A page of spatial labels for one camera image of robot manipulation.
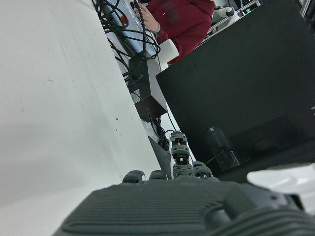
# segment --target white object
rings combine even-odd
[[[315,215],[315,163],[282,170],[249,172],[247,180],[258,187],[298,195],[305,212]]]
[[[1,1],[0,32],[1,236],[51,235],[93,190],[159,169],[91,0]]]
[[[235,23],[237,20],[240,19],[240,17],[237,15],[236,11],[233,7],[222,7],[219,10],[215,10],[215,12],[221,16],[222,18],[227,17],[228,18],[228,24],[227,26]]]
[[[171,39],[162,42],[159,46],[161,47],[161,51],[158,54],[158,57],[155,58],[157,63],[160,62],[161,65],[165,63],[167,64],[170,60],[178,57],[178,50]]]

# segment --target white surface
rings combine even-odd
[[[93,190],[159,169],[90,0],[1,1],[0,232],[51,235]]]
[[[216,6],[224,6],[226,5],[228,2],[227,0],[214,0]]]
[[[282,170],[249,172],[247,180],[262,188],[298,195],[304,210],[315,215],[315,163]]]
[[[168,63],[170,60],[173,60],[175,57],[178,57],[179,55],[175,44],[170,39],[162,42],[160,44],[160,48],[161,51],[158,54],[158,58],[157,57],[155,58],[157,63],[161,64]]]

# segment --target dark panel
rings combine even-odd
[[[231,137],[287,116],[299,139],[315,136],[314,52],[294,3],[269,0],[157,80],[196,159],[206,162],[210,126]]]

